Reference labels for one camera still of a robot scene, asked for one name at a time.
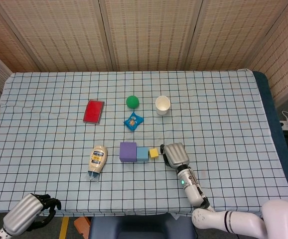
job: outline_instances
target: table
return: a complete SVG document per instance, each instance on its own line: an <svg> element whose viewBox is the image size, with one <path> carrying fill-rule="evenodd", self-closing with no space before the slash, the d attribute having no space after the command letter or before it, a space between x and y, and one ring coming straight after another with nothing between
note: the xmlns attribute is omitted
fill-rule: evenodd
<svg viewBox="0 0 288 239"><path fill-rule="evenodd" d="M135 112L135 132L123 121ZM171 99L163 117L159 95ZM106 102L98 125L83 123L89 99ZM0 100L0 212L27 193L62 202L58 215L177 213L191 208L162 156L149 163L119 160L121 141L138 146L182 142L190 166L217 211L260 213L268 199L288 201L256 80L251 71L15 73ZM94 145L108 148L99 182L87 178Z"/></svg>

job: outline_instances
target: orange object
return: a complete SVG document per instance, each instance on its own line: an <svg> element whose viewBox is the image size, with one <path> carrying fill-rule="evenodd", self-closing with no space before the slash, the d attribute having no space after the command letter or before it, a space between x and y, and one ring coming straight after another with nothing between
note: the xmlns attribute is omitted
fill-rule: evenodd
<svg viewBox="0 0 288 239"><path fill-rule="evenodd" d="M83 236L84 239L89 238L90 224L91 222L87 217L79 217L74 221L76 230Z"/></svg>

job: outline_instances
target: blue snack packet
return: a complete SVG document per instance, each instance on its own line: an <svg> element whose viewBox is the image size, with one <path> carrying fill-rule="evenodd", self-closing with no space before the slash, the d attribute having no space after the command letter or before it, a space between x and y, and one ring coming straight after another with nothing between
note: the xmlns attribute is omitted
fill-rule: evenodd
<svg viewBox="0 0 288 239"><path fill-rule="evenodd" d="M137 116L134 112L131 114L131 116L124 121L124 124L131 130L134 131L137 126L142 123L144 119L140 116Z"/></svg>

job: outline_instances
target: paper cup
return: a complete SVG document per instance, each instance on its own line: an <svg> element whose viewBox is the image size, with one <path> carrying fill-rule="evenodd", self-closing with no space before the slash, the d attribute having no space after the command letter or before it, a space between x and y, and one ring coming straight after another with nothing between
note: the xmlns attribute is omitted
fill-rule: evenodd
<svg viewBox="0 0 288 239"><path fill-rule="evenodd" d="M170 108L170 100L166 96L159 96L155 101L156 112L163 116Z"/></svg>

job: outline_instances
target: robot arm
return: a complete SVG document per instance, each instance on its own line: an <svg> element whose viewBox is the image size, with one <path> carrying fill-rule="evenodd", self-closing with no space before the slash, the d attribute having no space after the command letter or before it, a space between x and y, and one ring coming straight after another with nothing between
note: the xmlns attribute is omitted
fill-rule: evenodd
<svg viewBox="0 0 288 239"><path fill-rule="evenodd" d="M25 231L41 228L47 225L55 215L55 207L61 209L61 202L49 195L28 194L22 198L16 206L3 218L3 228L0 230L0 239L9 239L18 236ZM35 222L39 214L49 209L49 216Z"/></svg>
<svg viewBox="0 0 288 239"><path fill-rule="evenodd" d="M177 170L177 177L183 186L189 202L196 209L192 222L199 229L216 228L229 233L251 236L259 239L288 239L288 202L271 200L262 207L264 221L252 213L215 212L188 167L189 158L181 143L161 145L166 165Z"/></svg>

